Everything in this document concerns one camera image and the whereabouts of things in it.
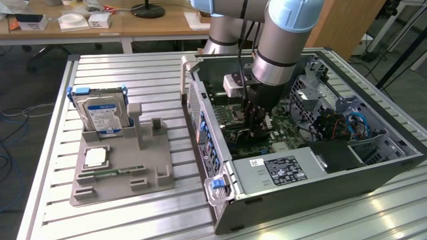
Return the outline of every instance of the floor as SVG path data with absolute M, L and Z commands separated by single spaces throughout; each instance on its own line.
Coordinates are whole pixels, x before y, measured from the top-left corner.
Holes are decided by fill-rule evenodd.
M 373 22 L 368 30 L 371 35 L 375 35 L 379 32 L 384 22 L 384 19 Z M 392 26 L 383 39 L 384 41 L 387 41 L 389 35 L 400 27 L 401 26 L 397 23 Z M 385 55 L 387 60 L 379 62 L 373 70 L 373 74 L 377 78 L 380 78 L 388 71 L 389 67 L 395 63 L 396 59 L 416 36 L 417 34 L 415 32 L 409 32 L 399 44 L 395 52 Z M 141 42 L 136 46 L 141 52 L 169 52 L 174 49 L 172 42 L 166 41 Z M 197 47 L 200 47 L 198 41 L 188 41 L 185 42 L 184 50 L 196 50 Z M 66 45 L 66 48 L 73 54 L 80 55 L 121 53 L 121 46 L 118 43 L 102 43 L 101 50 L 94 49 L 93 44 L 73 44 Z M 37 61 L 37 71 L 34 73 L 28 73 L 25 71 L 24 62 L 40 49 L 41 46 L 32 46 L 32 52 L 24 52 L 20 46 L 14 46 L 9 53 L 6 53 L 4 56 L 0 56 L 0 110 L 5 110 L 12 107 L 26 108 L 38 104 L 52 103 L 56 100 L 66 56 L 64 56 L 58 50 L 54 50 L 42 58 L 42 60 Z M 427 42 L 424 41 L 400 69 L 404 69 L 407 64 L 411 63 L 419 57 L 419 55 L 424 53 L 425 50 Z M 361 60 L 356 57 L 352 57 L 351 60 L 356 63 L 361 63 Z M 371 63 L 364 62 L 363 64 L 368 68 L 372 68 L 375 63 L 376 61 Z M 352 66 L 364 75 L 369 70 L 367 70 L 363 64 L 352 64 Z M 419 72 L 412 72 L 411 70 L 405 71 L 395 83 L 387 88 L 387 91 L 396 104 L 412 116 L 412 118 L 424 127 L 427 127 L 427 114 L 424 107 L 424 103 L 427 102 L 427 63 L 419 69 L 421 70 Z M 375 79 L 371 75 L 367 77 L 367 79 L 375 83 Z M 49 111 L 52 111 L 50 106 L 38 108 L 32 114 L 38 115 L 48 113 Z M 24 121 L 24 119 L 25 118 L 22 116 L 10 118 L 13 121 Z M 20 186 L 20 178 L 14 172 L 12 172 L 10 176 L 0 184 L 0 210 L 16 199 L 20 191 L 22 192 L 21 198 L 18 198 L 16 204 L 2 213 L 0 213 L 0 238 L 4 240 L 14 239 L 18 231 L 32 178 L 36 172 L 37 161 L 49 125 L 49 116 L 30 118 L 26 125 L 28 131 L 25 136 L 9 147 L 10 154 L 20 167 L 22 191 Z M 16 127 L 16 123 L 6 123 L 0 119 L 0 139 L 4 138 L 4 136 L 6 136 Z M 0 169 L 0 179 L 5 173 L 6 168 Z

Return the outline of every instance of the metal table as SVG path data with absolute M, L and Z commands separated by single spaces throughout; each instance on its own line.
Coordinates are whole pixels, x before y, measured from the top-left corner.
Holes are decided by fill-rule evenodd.
M 353 81 L 427 144 L 427 132 L 335 52 L 323 50 Z M 180 104 L 180 58 L 196 52 L 70 57 L 60 85 L 17 239 L 427 239 L 427 164 L 396 176 L 375 192 L 214 235 Z M 349 89 L 333 72 L 329 84 Z M 89 206 L 69 196 L 82 123 L 65 97 L 68 85 L 112 88 L 125 84 L 140 102 L 141 122 L 166 122 L 176 188 Z

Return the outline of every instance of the blue cable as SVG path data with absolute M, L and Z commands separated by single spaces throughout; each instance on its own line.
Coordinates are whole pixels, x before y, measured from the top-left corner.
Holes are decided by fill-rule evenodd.
M 14 169 L 14 172 L 16 172 L 16 175 L 18 177 L 18 183 L 20 183 L 20 191 L 18 191 L 18 194 L 14 198 L 14 200 L 8 204 L 5 205 L 2 208 L 0 208 L 0 213 L 5 210 L 8 210 L 9 207 L 12 207 L 17 202 L 18 200 L 22 198 L 22 194 L 24 194 L 24 180 L 22 180 L 22 176 L 21 176 L 21 170 L 20 170 L 20 167 L 18 167 L 18 164 L 17 162 L 13 160 L 13 158 L 10 158 L 9 156 L 6 155 L 2 155 L 0 154 L 1 157 L 5 157 L 6 159 L 9 159 L 10 161 L 10 164 L 12 164 L 12 167 Z
M 0 116 L 0 119 L 2 119 L 4 121 L 6 121 L 10 124 L 21 124 L 21 125 L 24 125 L 24 131 L 22 131 L 21 135 L 14 140 L 12 140 L 9 143 L 4 144 L 5 147 L 9 147 L 13 143 L 16 143 L 17 140 L 20 140 L 25 136 L 25 134 L 28 132 L 28 125 L 22 121 L 12 121 L 12 120 L 8 120 L 6 118 L 1 117 L 1 116 Z
M 357 112 L 351 112 L 351 113 L 345 116 L 347 128 L 348 128 L 348 130 L 349 130 L 349 132 L 351 132 L 352 134 L 355 134 L 355 131 L 353 131 L 352 127 L 351 127 L 349 116 L 356 116 L 356 117 L 359 117 L 359 118 L 361 119 L 363 124 L 364 124 L 364 127 L 365 127 L 367 136 L 369 136 L 371 130 L 369 130 L 368 121 L 367 121 L 365 116 L 363 116 L 363 115 L 361 115 L 360 113 L 357 113 Z

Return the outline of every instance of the sticker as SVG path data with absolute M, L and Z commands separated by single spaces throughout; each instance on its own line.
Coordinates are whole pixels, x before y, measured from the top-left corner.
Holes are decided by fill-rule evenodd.
M 114 33 L 114 32 L 101 32 L 98 35 L 100 35 L 100 36 L 118 36 L 120 33 Z
M 293 156 L 267 160 L 263 163 L 276 186 L 307 179 L 301 166 Z
M 251 163 L 251 166 L 252 166 L 252 167 L 264 165 L 264 159 L 263 159 L 263 158 L 249 160 L 248 162 Z
M 117 111 L 114 104 L 92 105 L 86 107 L 94 129 L 101 134 L 120 132 L 120 118 L 114 115 Z

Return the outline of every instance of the robotic arm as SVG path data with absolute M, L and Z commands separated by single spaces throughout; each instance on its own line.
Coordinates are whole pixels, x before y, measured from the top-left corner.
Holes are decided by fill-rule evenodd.
M 205 54 L 237 53 L 243 20 L 264 23 L 251 68 L 252 81 L 244 77 L 244 83 L 251 84 L 241 106 L 251 132 L 288 88 L 323 3 L 324 0 L 190 0 L 192 6 L 213 17 Z M 236 82 L 232 75 L 224 76 L 228 97 L 237 89 L 245 91 L 245 84 L 237 86 Z

